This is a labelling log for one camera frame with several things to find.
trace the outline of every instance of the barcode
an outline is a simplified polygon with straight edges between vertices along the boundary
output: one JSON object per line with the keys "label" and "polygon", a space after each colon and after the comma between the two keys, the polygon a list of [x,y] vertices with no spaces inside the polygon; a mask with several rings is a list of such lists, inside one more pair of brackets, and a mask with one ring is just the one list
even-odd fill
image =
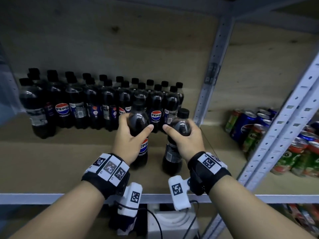
{"label": "barcode", "polygon": [[170,153],[166,154],[166,159],[171,162],[172,161],[172,155]]}
{"label": "barcode", "polygon": [[78,112],[78,118],[82,118],[82,117],[84,117],[83,111],[79,111],[79,112]]}

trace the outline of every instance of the right hand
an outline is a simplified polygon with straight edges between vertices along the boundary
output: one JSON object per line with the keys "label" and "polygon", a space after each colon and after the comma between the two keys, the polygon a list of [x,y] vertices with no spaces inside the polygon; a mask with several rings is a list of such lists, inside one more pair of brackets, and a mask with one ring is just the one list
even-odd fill
{"label": "right hand", "polygon": [[192,120],[188,119],[188,121],[192,132],[187,137],[181,135],[169,125],[163,125],[163,130],[176,142],[178,151],[186,160],[186,163],[188,163],[196,153],[205,151],[202,131]]}

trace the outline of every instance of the left hand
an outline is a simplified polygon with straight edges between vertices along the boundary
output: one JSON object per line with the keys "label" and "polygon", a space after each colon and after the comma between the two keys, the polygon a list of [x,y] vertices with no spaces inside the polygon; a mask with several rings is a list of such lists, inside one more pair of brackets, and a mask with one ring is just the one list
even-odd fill
{"label": "left hand", "polygon": [[141,150],[141,144],[152,132],[154,125],[148,125],[136,137],[133,137],[127,125],[128,117],[129,113],[122,114],[119,117],[119,128],[115,136],[112,153],[121,157],[130,166],[136,160]]}

